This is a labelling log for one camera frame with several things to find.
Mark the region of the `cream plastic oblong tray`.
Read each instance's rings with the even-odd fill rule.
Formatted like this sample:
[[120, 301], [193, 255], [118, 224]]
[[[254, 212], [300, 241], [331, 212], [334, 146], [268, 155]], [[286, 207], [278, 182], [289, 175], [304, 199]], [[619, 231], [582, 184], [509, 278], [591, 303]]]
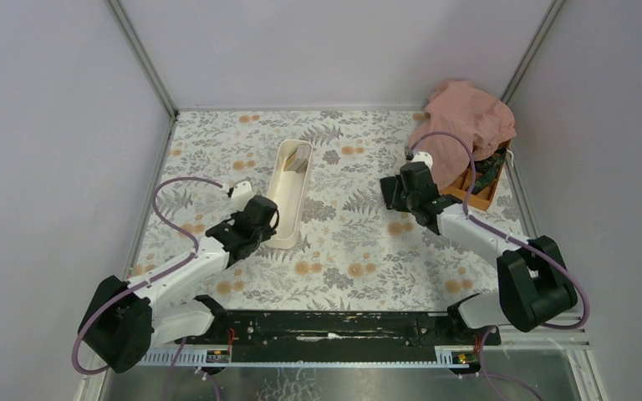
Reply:
[[272, 249], [291, 249], [300, 237], [313, 151], [308, 166], [303, 172], [295, 173], [283, 170], [284, 162], [299, 145], [312, 146], [311, 143], [304, 140], [284, 140], [280, 144], [272, 178], [267, 189], [267, 197], [277, 204], [280, 215], [276, 234], [267, 241], [267, 246]]

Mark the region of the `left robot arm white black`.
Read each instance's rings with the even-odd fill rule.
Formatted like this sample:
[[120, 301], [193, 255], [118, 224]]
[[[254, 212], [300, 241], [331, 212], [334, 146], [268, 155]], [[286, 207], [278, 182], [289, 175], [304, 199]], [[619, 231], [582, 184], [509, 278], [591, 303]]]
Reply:
[[152, 347], [206, 334], [220, 313], [218, 306], [191, 301], [173, 307], [172, 300], [253, 254], [275, 235], [278, 220], [277, 204], [255, 195], [242, 210], [209, 229], [187, 253], [127, 281], [115, 276], [104, 279], [80, 323], [71, 353], [73, 365], [88, 373], [78, 362], [79, 347], [86, 344], [105, 367], [123, 373]]

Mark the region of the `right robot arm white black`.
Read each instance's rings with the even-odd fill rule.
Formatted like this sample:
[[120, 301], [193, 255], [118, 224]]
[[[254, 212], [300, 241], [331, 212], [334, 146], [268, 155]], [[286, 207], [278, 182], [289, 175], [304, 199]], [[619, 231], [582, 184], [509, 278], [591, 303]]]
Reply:
[[497, 272], [497, 290], [475, 294], [448, 307], [469, 329], [510, 324], [529, 332], [578, 303], [557, 244], [547, 236], [511, 236], [472, 214], [454, 195], [442, 195], [429, 167], [412, 162], [380, 179], [387, 209], [413, 215], [418, 225], [464, 246]]

